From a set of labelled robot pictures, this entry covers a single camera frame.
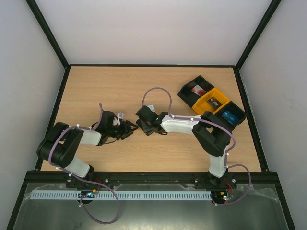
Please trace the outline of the black card holder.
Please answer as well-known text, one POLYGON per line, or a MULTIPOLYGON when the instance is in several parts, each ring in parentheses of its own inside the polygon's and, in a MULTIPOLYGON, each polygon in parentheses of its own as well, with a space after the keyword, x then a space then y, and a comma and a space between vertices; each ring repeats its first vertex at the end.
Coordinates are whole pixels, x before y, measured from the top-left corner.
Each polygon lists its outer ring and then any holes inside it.
POLYGON ((147 135, 151 135, 153 133, 157 133, 156 128, 150 126, 149 124, 143 122, 142 120, 138 119, 136 121, 136 124, 138 125, 138 127, 147 135))

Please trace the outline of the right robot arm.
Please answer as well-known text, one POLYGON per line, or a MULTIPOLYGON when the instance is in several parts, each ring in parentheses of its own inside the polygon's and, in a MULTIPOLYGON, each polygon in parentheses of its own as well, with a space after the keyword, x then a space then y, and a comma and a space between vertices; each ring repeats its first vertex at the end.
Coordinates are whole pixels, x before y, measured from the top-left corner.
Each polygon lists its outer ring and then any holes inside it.
POLYGON ((205 112, 197 116, 178 116, 168 112, 157 114, 152 105, 143 105, 137 112, 137 125, 146 135, 166 135, 177 132, 193 135, 204 151, 209 154, 208 183, 221 187, 226 182, 227 156, 236 140, 217 116, 205 112))

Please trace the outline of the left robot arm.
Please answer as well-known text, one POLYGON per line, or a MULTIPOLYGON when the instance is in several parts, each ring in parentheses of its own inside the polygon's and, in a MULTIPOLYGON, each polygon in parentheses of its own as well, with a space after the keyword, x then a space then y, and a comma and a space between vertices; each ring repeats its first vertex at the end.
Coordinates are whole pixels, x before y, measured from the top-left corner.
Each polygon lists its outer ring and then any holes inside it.
POLYGON ((76 156, 80 145, 102 146, 108 144, 109 139, 124 140, 137 129, 136 124, 123 119, 123 113, 102 111, 99 120, 89 127, 57 122, 39 144, 36 153, 49 164, 85 178, 91 166, 76 156))

